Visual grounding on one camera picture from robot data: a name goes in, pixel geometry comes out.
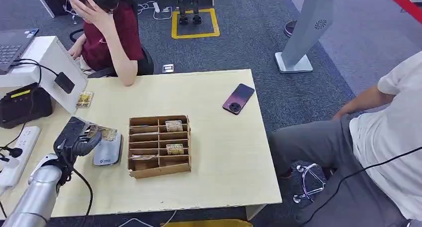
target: woman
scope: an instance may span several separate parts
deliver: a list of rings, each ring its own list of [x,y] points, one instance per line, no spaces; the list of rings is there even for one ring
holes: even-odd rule
[[[72,8],[84,20],[84,34],[78,38],[69,54],[81,57],[81,68],[99,71],[114,67],[125,86],[134,83],[138,61],[145,57],[138,41],[137,21],[124,0],[70,0]],[[140,74],[152,74],[140,67]]]

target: red shirt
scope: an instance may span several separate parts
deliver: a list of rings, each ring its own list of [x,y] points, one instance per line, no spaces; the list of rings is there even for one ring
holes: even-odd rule
[[[113,14],[116,30],[127,57],[130,60],[144,59],[139,42],[138,27],[132,8],[120,2]],[[90,68],[95,71],[113,67],[110,51],[103,34],[93,24],[83,23],[87,41],[82,49],[82,56]]]

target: chair wheel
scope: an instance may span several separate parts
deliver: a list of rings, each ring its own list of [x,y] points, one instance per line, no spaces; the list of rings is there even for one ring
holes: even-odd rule
[[[193,18],[194,24],[201,24],[202,23],[202,19],[199,15],[195,15]]]
[[[181,24],[181,25],[187,25],[187,24],[189,24],[188,18],[187,17],[180,17],[179,18],[179,24]]]
[[[301,202],[301,198],[300,198],[298,195],[294,195],[294,196],[293,196],[293,201],[294,201],[296,204],[299,204],[299,203]]]
[[[305,170],[305,168],[306,168],[306,166],[304,167],[304,166],[301,166],[301,165],[297,165],[296,166],[296,170],[299,172],[299,173],[302,173],[304,170]]]

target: office chair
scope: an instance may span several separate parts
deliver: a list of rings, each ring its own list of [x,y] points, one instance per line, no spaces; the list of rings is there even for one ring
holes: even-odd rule
[[[133,15],[136,18],[136,26],[137,26],[137,30],[139,30],[139,24],[138,24],[138,4],[137,4],[137,0],[130,0],[131,1],[131,7],[133,10]],[[72,33],[70,33],[69,38],[72,42],[76,42],[76,38],[74,37],[75,34],[83,32],[83,29],[78,29],[73,31]],[[142,60],[138,60],[138,76],[140,75],[152,75],[154,74],[154,62],[152,60],[151,55],[148,53],[148,51],[145,49],[144,46],[141,46],[142,48],[142,53],[144,55],[144,59]],[[88,75],[88,78],[102,78],[102,77],[117,77],[116,71],[114,69],[114,67],[107,67],[104,69],[101,69],[99,71],[96,71],[93,74]]]
[[[303,189],[303,194],[301,194],[301,195],[294,195],[293,196],[293,201],[295,202],[295,203],[300,203],[301,202],[301,200],[302,199],[304,199],[304,198],[307,198],[307,199],[309,199],[310,201],[312,201],[312,202],[314,202],[314,200],[311,198],[311,196],[312,195],[314,195],[314,194],[316,194],[316,193],[319,193],[319,192],[321,192],[321,191],[323,191],[324,190],[324,188],[325,188],[325,181],[323,181],[323,180],[321,180],[321,178],[319,177],[319,176],[317,176],[313,171],[312,171],[312,169],[314,168],[314,167],[317,167],[318,166],[318,164],[315,164],[315,163],[313,163],[313,164],[311,164],[311,165],[309,165],[309,166],[303,166],[303,165],[297,165],[296,166],[296,170],[299,172],[299,173],[302,173],[302,177],[301,177],[301,181],[302,181],[302,189]],[[335,172],[336,170],[335,169],[333,169],[333,168],[322,168],[322,172],[324,173],[324,176],[325,176],[325,179],[326,180],[328,180],[333,174],[334,174],[334,172]],[[313,190],[311,190],[311,191],[308,191],[307,190],[307,188],[306,188],[306,182],[305,182],[305,178],[306,178],[306,176],[307,176],[307,174],[311,174],[316,180],[318,180],[320,183],[321,183],[321,187],[319,187],[319,188],[316,188],[316,189],[313,189]]]

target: red line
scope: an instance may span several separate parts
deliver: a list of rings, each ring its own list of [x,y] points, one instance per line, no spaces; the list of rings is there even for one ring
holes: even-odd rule
[[[419,9],[410,0],[394,0],[399,6],[413,16],[417,21],[422,23],[422,10]]]

